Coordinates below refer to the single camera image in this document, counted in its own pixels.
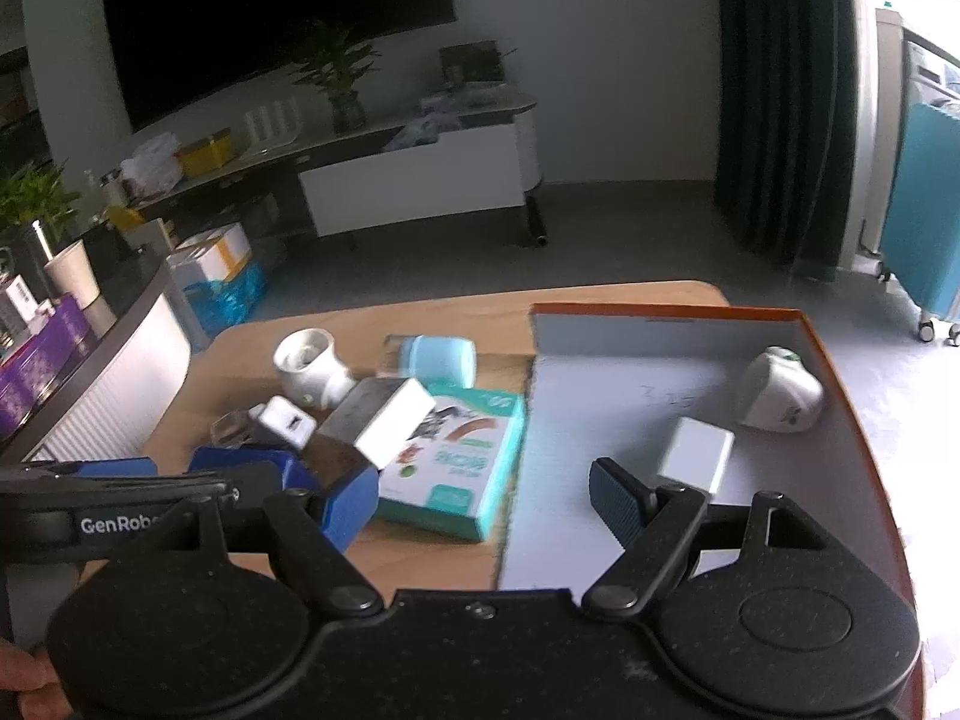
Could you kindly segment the person's left hand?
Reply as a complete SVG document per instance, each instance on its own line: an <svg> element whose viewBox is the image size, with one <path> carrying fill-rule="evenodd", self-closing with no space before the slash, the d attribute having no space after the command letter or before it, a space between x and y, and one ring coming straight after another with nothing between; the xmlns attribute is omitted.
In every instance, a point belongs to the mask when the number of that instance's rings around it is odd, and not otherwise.
<svg viewBox="0 0 960 720"><path fill-rule="evenodd" d="M28 652L2 640L2 691L25 720L67 720L73 709L44 649Z"/></svg>

